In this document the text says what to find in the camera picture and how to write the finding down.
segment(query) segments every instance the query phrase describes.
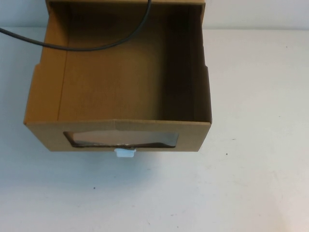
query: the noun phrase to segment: corrugated cardboard edge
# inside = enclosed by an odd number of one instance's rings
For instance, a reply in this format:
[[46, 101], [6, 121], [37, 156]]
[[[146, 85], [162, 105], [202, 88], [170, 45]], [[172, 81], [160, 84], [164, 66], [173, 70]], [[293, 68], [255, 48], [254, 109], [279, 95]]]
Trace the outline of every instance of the corrugated cardboard edge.
[[[45, 0], [48, 12], [50, 12], [50, 3], [52, 2], [115, 2], [115, 3], [146, 3], [147, 0]], [[198, 4], [205, 5], [205, 0], [152, 0], [153, 4], [166, 3], [166, 4]], [[204, 15], [205, 6], [203, 7], [202, 15]]]

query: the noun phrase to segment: white background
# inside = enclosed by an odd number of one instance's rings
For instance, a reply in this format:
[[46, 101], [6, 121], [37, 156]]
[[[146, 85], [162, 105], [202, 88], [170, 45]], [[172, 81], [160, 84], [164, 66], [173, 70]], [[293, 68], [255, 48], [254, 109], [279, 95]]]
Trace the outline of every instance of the white background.
[[203, 147], [118, 159], [43, 147], [22, 123], [41, 49], [0, 35], [0, 231], [308, 232], [308, 41], [305, 31], [205, 30], [213, 126]]
[[[309, 29], [308, 0], [206, 0], [204, 28]], [[45, 27], [45, 0], [1, 0], [0, 26]]]

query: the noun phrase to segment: open cardboard box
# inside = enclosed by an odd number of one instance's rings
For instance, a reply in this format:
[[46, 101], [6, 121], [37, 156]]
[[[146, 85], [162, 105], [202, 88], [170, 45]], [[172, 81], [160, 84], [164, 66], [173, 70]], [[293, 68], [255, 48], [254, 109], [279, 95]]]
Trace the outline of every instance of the open cardboard box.
[[[45, 42], [94, 47], [127, 36], [147, 0], [48, 0]], [[211, 126], [204, 0], [153, 0], [141, 32], [96, 52], [44, 48], [24, 123], [51, 151], [198, 151]]]

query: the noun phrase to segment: black cable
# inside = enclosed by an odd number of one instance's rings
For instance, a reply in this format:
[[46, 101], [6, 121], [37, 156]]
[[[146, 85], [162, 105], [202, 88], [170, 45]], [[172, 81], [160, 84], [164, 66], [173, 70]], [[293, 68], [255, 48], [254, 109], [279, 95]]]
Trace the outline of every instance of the black cable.
[[55, 44], [50, 44], [50, 43], [44, 43], [44, 42], [41, 42], [41, 41], [33, 40], [33, 39], [30, 39], [30, 38], [15, 34], [13, 32], [10, 32], [10, 31], [2, 29], [2, 28], [0, 28], [0, 33], [11, 36], [13, 38], [16, 38], [16, 39], [19, 39], [19, 40], [22, 40], [22, 41], [25, 41], [25, 42], [28, 42], [28, 43], [31, 43], [31, 44], [35, 44], [35, 45], [39, 45], [39, 46], [43, 46], [43, 47], [49, 47], [49, 48], [58, 49], [58, 50], [72, 51], [72, 52], [99, 51], [99, 50], [104, 50], [104, 49], [108, 49], [108, 48], [111, 48], [111, 47], [118, 46], [118, 45], [123, 44], [123, 43], [129, 41], [130, 39], [132, 39], [141, 30], [141, 28], [144, 26], [144, 24], [145, 24], [145, 22], [148, 18], [149, 12], [150, 12], [150, 7], [151, 7], [151, 0], [148, 0], [147, 9], [146, 9], [146, 12], [144, 14], [144, 17], [142, 18], [142, 20], [141, 20], [140, 24], [137, 26], [137, 28], [131, 34], [129, 34], [127, 37], [125, 37], [121, 40], [118, 40], [114, 43], [102, 45], [102, 46], [99, 46], [99, 47], [91, 47], [91, 48], [65, 47], [65, 46], [60, 46], [60, 45], [55, 45]]

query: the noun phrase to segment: white tab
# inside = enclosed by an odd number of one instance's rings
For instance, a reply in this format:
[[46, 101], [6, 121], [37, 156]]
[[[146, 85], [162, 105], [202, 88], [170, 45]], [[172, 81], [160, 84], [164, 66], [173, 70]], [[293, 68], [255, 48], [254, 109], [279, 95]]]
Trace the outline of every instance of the white tab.
[[134, 153], [136, 152], [136, 150], [128, 150], [128, 149], [116, 148], [115, 152], [117, 154], [117, 157], [132, 158], [132, 157], [134, 157]]

